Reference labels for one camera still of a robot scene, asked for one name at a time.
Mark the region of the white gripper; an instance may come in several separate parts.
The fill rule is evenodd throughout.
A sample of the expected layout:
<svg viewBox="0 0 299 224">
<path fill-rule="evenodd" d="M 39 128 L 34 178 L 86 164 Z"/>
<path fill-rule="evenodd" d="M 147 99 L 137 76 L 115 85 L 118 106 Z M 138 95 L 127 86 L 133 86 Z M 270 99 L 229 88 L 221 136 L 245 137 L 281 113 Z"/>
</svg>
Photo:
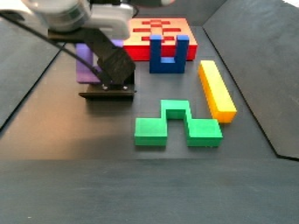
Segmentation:
<svg viewBox="0 0 299 224">
<path fill-rule="evenodd" d="M 57 32 L 74 32 L 79 28 L 101 29 L 111 39 L 129 39 L 134 7 L 90 2 L 0 2 L 0 12 L 11 11 Z"/>
</svg>

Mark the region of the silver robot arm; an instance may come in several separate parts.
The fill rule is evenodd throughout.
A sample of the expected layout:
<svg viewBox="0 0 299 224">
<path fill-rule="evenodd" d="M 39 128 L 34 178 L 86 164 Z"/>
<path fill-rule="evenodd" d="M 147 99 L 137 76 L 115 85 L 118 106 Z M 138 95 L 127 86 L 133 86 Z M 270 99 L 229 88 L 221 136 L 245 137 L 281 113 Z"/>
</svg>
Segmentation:
<svg viewBox="0 0 299 224">
<path fill-rule="evenodd" d="M 39 20 L 53 31 L 79 28 L 101 30 L 111 39 L 129 39 L 134 7 L 127 3 L 91 3 L 90 0 L 0 0 L 0 12 L 11 11 Z"/>
</svg>

